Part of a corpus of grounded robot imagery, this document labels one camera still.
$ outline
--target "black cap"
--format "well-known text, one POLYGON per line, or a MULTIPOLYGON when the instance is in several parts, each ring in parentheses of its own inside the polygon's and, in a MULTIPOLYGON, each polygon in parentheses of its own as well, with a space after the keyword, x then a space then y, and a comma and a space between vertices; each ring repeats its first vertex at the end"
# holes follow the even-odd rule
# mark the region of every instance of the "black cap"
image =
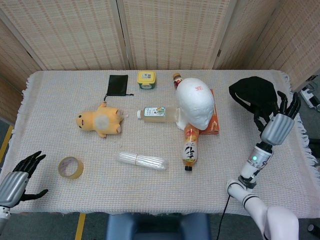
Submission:
POLYGON ((185 166, 185 167, 184 167, 184 170, 186 170, 186 171, 192 171, 192 166, 185 166))

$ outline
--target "table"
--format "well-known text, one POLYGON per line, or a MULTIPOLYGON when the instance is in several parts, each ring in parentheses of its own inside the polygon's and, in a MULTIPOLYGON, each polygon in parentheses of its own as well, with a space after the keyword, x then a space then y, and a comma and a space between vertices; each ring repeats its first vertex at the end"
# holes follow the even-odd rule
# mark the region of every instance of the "table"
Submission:
MULTIPOLYGON (((155 89, 140 89, 136 70, 38 71, 23 92, 13 137, 0 175, 12 171, 26 156, 42 150, 47 155, 27 185, 27 193, 49 192, 22 202, 19 212, 221 213, 227 201, 226 181, 237 178, 253 146, 260 141, 253 115, 236 103, 228 87, 242 78, 259 76, 276 90, 289 92, 288 76, 275 70, 158 70, 155 89), (174 123, 145 123, 137 110, 146 106, 177 106, 172 75, 196 77, 215 92, 219 135, 201 135, 198 161, 192 173, 181 160, 183 132, 174 123), (127 93, 108 96, 107 104, 124 111, 122 133, 106 139, 83 132, 77 114, 95 110, 107 91, 109 75, 128 75, 127 93), (114 160, 118 151, 163 157, 164 172, 114 160), (84 172, 74 180, 58 174, 66 156, 82 160, 84 172)), ((320 217, 319 179, 310 165, 314 158, 300 117, 274 156, 259 174, 254 192, 268 206, 283 206, 299 218, 320 217)), ((231 199, 227 213, 246 215, 231 199)))

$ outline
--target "blue chair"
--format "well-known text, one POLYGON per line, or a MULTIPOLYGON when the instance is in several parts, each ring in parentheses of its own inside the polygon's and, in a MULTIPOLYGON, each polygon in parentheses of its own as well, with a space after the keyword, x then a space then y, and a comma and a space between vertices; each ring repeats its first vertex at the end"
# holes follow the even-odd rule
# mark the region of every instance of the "blue chair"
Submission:
POLYGON ((211 240, 205 213, 109 215, 106 240, 211 240))

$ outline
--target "packing tape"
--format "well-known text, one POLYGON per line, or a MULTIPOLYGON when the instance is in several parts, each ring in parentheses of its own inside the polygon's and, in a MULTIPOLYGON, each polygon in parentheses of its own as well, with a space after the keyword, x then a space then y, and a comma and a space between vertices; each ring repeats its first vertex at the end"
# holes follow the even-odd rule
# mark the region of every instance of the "packing tape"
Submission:
POLYGON ((82 161, 76 159, 73 156, 65 157, 64 159, 61 160, 58 166, 58 172, 60 176, 67 179, 77 179, 78 177, 81 176, 83 171, 84 171, 84 164, 82 163, 82 161), (72 163, 77 163, 77 168, 73 173, 67 174, 67 167, 72 163))

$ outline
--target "yellow plush toy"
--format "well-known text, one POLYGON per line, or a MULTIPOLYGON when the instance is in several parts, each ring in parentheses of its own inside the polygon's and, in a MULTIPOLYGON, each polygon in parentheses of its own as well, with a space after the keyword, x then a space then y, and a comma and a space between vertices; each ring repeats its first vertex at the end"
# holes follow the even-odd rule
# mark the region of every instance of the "yellow plush toy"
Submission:
POLYGON ((81 112, 76 118, 76 124, 84 131, 95 130, 100 137, 105 138, 107 134, 121 132, 122 120, 122 112, 119 109, 109 107, 103 102, 96 111, 81 112))

